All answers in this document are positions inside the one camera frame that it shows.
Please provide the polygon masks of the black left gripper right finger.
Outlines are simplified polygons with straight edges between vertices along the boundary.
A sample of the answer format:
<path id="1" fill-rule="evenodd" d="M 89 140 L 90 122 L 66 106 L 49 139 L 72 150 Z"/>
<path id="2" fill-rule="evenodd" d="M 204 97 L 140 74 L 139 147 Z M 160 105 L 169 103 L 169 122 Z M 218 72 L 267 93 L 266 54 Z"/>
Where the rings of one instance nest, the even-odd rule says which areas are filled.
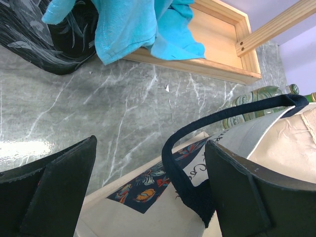
<path id="1" fill-rule="evenodd" d="M 314 237 L 316 186 L 247 160 L 211 140 L 205 160 L 224 237 Z"/>

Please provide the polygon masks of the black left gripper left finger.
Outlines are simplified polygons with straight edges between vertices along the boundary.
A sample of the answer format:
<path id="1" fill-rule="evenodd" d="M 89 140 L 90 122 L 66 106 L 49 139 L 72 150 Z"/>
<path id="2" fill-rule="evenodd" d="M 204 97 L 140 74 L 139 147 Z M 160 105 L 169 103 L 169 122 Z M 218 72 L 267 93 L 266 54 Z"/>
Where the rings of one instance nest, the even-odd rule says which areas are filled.
<path id="1" fill-rule="evenodd" d="M 96 159 L 94 135 L 0 174 L 2 237 L 72 237 Z"/>

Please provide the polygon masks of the cream canvas tote bag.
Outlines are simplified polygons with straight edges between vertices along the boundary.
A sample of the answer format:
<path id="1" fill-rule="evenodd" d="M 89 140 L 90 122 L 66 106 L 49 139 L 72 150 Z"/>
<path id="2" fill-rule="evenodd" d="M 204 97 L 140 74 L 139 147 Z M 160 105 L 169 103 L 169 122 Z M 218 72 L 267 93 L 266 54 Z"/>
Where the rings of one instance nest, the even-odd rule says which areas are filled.
<path id="1" fill-rule="evenodd" d="M 284 106 L 229 129 L 219 122 Z M 161 157 L 84 201 L 78 237 L 223 237 L 205 160 L 207 141 L 291 178 L 316 184 L 316 105 L 281 95 L 228 108 L 174 133 Z"/>

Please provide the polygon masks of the Chang soda bottle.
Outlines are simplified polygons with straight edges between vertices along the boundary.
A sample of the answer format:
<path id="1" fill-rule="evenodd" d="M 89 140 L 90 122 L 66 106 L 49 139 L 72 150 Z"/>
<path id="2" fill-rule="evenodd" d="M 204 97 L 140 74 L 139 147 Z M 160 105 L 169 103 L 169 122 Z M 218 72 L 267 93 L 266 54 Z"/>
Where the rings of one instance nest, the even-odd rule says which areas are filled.
<path id="1" fill-rule="evenodd" d="M 256 102 L 259 100 L 264 100 L 279 96 L 282 94 L 299 94 L 299 87 L 296 84 L 290 84 L 286 87 L 278 87 L 274 85 L 269 85 L 265 87 L 258 88 L 247 94 L 241 95 L 232 101 L 231 106 L 239 106 L 242 104 L 248 104 Z"/>
<path id="2" fill-rule="evenodd" d="M 263 117 L 265 115 L 283 111 L 285 109 L 287 109 L 287 107 L 280 106 L 280 107 L 275 107 L 271 109 L 265 109 L 265 110 L 251 112 L 251 113 L 241 114 L 241 115 L 233 116 L 230 118 L 226 118 L 220 121 L 219 125 L 221 126 L 222 130 L 226 130 L 233 126 L 239 125 L 241 123 L 244 123 L 244 122 L 259 118 L 259 117 Z"/>

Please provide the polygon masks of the green Perrier lemon bottle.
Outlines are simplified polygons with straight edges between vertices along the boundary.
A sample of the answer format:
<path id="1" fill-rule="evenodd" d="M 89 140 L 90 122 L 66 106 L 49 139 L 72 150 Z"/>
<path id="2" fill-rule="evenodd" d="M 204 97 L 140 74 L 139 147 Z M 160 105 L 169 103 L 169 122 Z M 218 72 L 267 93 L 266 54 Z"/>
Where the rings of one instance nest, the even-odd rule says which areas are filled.
<path id="1" fill-rule="evenodd" d="M 309 103 L 315 103 L 316 102 L 316 93 L 315 92 L 313 92 L 313 93 L 311 93 L 309 95 L 305 95 L 304 97 L 308 100 Z"/>

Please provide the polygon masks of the wooden clothes rack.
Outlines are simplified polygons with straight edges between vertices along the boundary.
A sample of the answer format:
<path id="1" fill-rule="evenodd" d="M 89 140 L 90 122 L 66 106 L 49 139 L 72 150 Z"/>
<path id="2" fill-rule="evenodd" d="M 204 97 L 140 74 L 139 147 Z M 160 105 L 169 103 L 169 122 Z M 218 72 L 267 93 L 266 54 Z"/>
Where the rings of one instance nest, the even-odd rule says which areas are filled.
<path id="1" fill-rule="evenodd" d="M 194 39 L 203 44 L 205 58 L 165 61 L 140 48 L 125 59 L 239 84 L 252 84 L 261 78 L 255 49 L 315 14 L 316 2 L 300 0 L 254 32 L 246 13 L 220 0 L 197 0 L 192 8 L 194 18 L 189 29 Z"/>

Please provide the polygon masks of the dark leaf-print shirt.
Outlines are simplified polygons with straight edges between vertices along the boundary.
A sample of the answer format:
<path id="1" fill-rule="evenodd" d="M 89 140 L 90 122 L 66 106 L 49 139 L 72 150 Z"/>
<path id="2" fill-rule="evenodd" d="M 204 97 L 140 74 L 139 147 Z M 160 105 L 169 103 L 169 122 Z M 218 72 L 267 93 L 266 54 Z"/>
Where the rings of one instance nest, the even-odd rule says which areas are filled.
<path id="1" fill-rule="evenodd" d="M 48 0 L 2 0 L 0 43 L 44 71 L 73 73 L 95 55 L 98 13 L 89 0 L 77 0 L 57 25 L 42 22 Z"/>

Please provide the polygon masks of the turquoise t-shirt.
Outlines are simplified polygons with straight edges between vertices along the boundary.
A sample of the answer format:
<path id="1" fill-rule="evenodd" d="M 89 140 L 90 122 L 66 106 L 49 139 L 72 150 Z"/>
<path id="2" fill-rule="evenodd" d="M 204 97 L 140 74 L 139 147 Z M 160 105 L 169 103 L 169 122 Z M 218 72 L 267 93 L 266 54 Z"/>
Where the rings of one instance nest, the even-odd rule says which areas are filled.
<path id="1" fill-rule="evenodd" d="M 192 0 L 53 0 L 42 17 L 46 24 L 67 21 L 69 30 L 95 48 L 103 64 L 113 63 L 144 47 L 167 61 L 204 58 L 202 43 L 188 24 Z"/>

